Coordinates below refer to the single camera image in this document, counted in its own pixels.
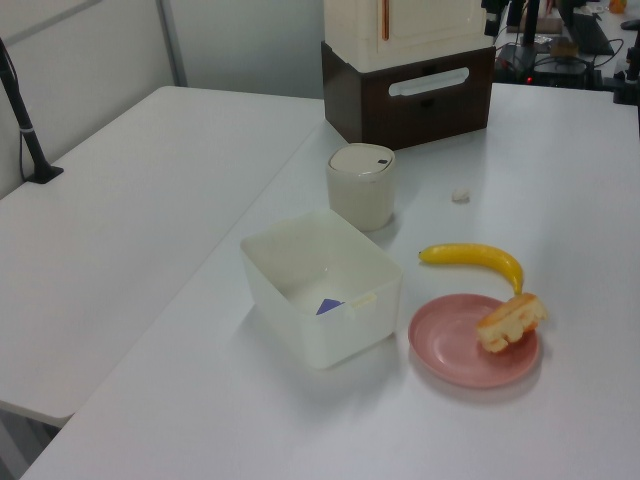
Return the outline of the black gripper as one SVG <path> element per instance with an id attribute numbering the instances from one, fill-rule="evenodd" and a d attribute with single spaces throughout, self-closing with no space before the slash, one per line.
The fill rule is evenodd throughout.
<path id="1" fill-rule="evenodd" d="M 500 13 L 507 6 L 514 5 L 507 15 L 507 26 L 519 26 L 522 20 L 522 4 L 520 0 L 482 0 L 481 7 L 486 12 L 484 34 L 486 36 L 498 36 L 500 31 Z"/>

